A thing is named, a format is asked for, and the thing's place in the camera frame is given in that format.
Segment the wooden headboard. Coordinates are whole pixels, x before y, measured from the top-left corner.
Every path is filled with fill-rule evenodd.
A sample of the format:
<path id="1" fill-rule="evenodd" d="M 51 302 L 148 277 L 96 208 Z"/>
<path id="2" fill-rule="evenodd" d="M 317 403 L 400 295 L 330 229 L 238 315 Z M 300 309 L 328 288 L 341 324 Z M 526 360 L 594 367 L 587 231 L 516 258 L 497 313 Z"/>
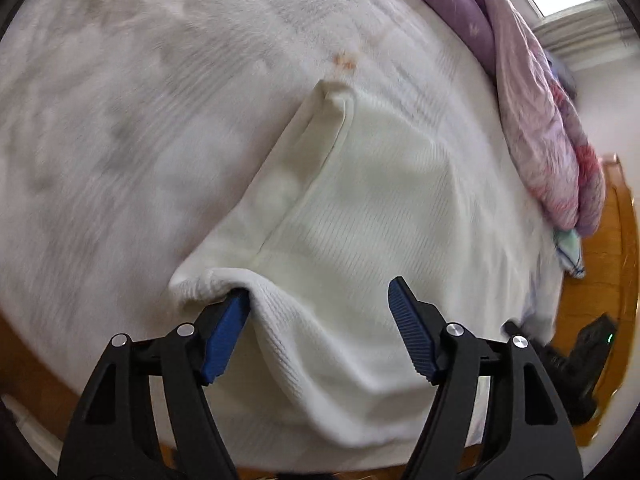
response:
<path id="1" fill-rule="evenodd" d="M 617 325 L 611 353 L 594 388 L 596 414 L 574 429 L 581 448 L 600 434 L 604 414 L 623 385 L 639 310 L 639 234 L 634 199 L 620 158 L 604 155 L 601 166 L 606 183 L 601 223 L 597 233 L 582 243 L 586 276 L 563 282 L 552 340 L 555 348 L 568 353 L 579 331 L 601 315 L 608 315 Z"/>

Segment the white knit cardigan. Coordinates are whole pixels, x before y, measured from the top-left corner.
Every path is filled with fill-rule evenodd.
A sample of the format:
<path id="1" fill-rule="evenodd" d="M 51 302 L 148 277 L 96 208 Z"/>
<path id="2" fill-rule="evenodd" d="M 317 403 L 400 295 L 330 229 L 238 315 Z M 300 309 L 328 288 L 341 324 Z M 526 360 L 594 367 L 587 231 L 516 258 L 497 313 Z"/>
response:
<path id="1" fill-rule="evenodd" d="M 433 388 L 387 305 L 404 278 L 474 334 L 515 318 L 549 338 L 562 282 L 494 96 L 456 91 L 436 122 L 320 82 L 239 203 L 169 288 L 183 307 L 243 287 L 253 333 L 207 393 L 234 448 L 415 439 Z"/>

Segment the purple floral quilt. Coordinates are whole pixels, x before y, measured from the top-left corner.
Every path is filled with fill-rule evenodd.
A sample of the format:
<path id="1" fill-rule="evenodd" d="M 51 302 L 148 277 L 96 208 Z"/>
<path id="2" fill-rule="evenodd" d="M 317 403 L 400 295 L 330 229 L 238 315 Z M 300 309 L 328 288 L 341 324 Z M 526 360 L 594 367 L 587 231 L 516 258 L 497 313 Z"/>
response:
<path id="1" fill-rule="evenodd" d="M 552 226 L 599 229 L 605 180 L 582 123 L 532 30 L 511 0 L 423 0 L 496 85 L 512 162 Z"/>

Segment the right grey curtain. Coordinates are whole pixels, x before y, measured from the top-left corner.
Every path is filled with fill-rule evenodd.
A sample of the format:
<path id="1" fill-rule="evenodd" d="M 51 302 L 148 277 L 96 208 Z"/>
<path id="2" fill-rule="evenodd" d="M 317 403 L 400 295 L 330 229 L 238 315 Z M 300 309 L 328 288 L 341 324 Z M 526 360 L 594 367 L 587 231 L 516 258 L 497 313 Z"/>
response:
<path id="1" fill-rule="evenodd" d="M 570 70 L 639 55 L 639 35 L 615 0 L 597 0 L 553 14 L 533 28 L 544 50 Z"/>

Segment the white fluffy bed blanket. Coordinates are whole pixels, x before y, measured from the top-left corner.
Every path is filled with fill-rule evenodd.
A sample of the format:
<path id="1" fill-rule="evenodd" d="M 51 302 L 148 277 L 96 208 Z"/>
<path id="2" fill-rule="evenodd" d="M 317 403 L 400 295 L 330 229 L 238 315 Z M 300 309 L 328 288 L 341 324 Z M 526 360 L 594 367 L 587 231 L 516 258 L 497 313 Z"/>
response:
<path id="1" fill-rule="evenodd" d="M 1 43 L 1 312 L 50 372 L 81 390 L 111 336 L 198 316 L 171 278 L 320 82 L 418 122 L 456 91 L 496 101 L 421 0 L 25 1 Z M 234 448 L 215 422 L 271 471 L 398 465 L 418 438 Z"/>

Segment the light blue pillow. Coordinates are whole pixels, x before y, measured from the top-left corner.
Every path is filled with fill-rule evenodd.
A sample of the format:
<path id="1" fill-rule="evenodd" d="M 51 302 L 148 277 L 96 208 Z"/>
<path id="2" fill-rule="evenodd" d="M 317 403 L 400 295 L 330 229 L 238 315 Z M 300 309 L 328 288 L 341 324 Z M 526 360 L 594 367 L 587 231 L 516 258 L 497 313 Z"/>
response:
<path id="1" fill-rule="evenodd" d="M 575 230 L 555 230 L 553 234 L 556 254 L 565 273 L 581 280 L 586 275 L 582 256 L 582 239 Z"/>

